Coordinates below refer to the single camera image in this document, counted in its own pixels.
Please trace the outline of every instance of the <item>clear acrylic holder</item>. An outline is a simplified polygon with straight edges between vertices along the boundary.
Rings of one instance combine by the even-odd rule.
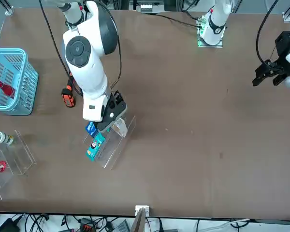
[[[114,167],[117,159],[119,158],[136,126],[135,116],[127,115],[122,117],[122,119],[125,121],[128,129],[126,137],[121,137],[112,128],[110,128],[109,132],[102,133],[105,141],[102,143],[94,161],[99,163],[103,168],[111,170]],[[92,140],[93,138],[89,134],[87,134],[84,138],[83,142],[87,148],[91,145]]]
[[[14,174],[23,175],[32,165],[36,164],[32,153],[23,140],[20,132],[14,131],[11,145],[0,144],[0,161],[6,162],[6,169],[0,173],[0,191],[12,179]]]

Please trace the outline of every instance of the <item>blue plastic basket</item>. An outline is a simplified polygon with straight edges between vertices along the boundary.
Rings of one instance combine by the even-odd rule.
[[[38,73],[28,62],[23,49],[0,48],[0,81],[16,90],[14,99],[11,99],[0,89],[0,112],[7,115],[31,114]]]

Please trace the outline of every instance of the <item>blue package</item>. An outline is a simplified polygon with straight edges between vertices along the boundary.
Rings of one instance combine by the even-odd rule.
[[[95,125],[93,125],[93,122],[89,122],[85,129],[92,138],[94,138],[98,133],[98,130],[96,129]]]
[[[98,153],[101,145],[105,141],[105,138],[101,135],[101,133],[97,133],[96,137],[92,140],[88,150],[87,156],[91,161],[94,161],[96,154]]]

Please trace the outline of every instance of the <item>brown table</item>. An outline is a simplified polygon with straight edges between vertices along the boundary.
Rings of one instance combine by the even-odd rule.
[[[63,15],[46,11],[59,45]],[[134,215],[136,204],[147,204],[153,216],[290,219],[290,88],[251,83],[264,15],[232,14],[224,48],[200,49],[194,28],[112,13],[122,44],[116,87],[137,116],[112,171],[85,155],[82,100],[73,109],[62,102],[67,78],[40,9],[6,18],[0,47],[24,48],[40,76],[32,115],[0,115],[0,130],[21,131],[38,164],[7,186],[0,210]],[[269,17],[263,58],[288,28],[281,15]],[[102,61],[114,81],[118,51]]]

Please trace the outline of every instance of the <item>red bottle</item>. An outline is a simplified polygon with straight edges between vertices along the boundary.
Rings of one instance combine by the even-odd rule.
[[[10,98],[14,99],[15,96],[15,89],[7,84],[4,84],[2,81],[0,81],[0,88],[4,92],[6,96],[9,96]]]

